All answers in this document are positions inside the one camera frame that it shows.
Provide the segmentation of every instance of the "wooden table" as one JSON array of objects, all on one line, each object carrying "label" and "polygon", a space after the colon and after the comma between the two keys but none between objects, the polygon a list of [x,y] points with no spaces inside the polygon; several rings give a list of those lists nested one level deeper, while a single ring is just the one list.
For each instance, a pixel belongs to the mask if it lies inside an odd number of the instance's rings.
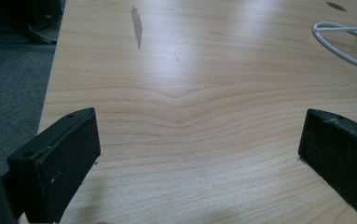
[{"label": "wooden table", "polygon": [[357,121],[357,66],[311,31],[357,26],[334,3],[69,0],[40,131],[94,106],[102,156],[62,223],[357,223],[297,155],[308,108]]}]

